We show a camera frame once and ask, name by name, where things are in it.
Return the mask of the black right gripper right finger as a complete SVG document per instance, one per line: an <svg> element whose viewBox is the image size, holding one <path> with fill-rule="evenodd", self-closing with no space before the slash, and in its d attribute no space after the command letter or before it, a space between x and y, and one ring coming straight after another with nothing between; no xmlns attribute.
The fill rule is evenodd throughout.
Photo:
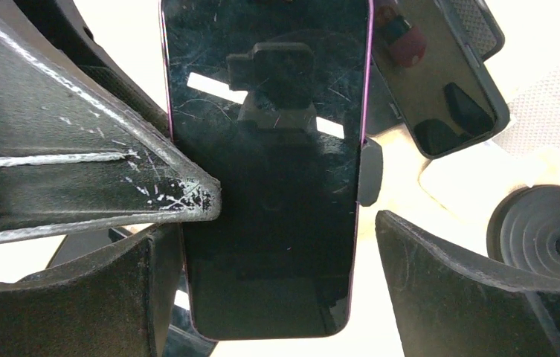
<svg viewBox="0 0 560 357"><path fill-rule="evenodd" d="M560 356L560 279L491 260L399 215L376 239L407 356Z"/></svg>

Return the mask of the black phone purple edge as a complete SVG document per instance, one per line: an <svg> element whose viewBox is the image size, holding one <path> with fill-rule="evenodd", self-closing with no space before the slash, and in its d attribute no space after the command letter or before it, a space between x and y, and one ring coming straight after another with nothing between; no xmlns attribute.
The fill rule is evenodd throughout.
<svg viewBox="0 0 560 357"><path fill-rule="evenodd" d="M162 1L170 130L220 184L181 227L193 325L323 338L349 319L371 1Z"/></svg>

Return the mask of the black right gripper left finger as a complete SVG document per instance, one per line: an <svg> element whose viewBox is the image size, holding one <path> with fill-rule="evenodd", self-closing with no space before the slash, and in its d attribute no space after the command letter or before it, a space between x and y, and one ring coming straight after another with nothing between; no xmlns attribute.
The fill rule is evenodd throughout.
<svg viewBox="0 0 560 357"><path fill-rule="evenodd" d="M0 356L161 356L183 266L177 224L155 224L0 283Z"/></svg>

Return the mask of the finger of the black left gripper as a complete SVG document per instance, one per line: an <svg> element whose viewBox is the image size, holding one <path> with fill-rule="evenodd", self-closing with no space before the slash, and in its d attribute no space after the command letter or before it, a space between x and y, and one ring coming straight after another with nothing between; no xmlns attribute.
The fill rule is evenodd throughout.
<svg viewBox="0 0 560 357"><path fill-rule="evenodd" d="M221 210L219 182L0 1L0 244Z"/></svg>
<svg viewBox="0 0 560 357"><path fill-rule="evenodd" d="M169 136L164 111L99 46L72 0L16 0L39 32L96 83Z"/></svg>

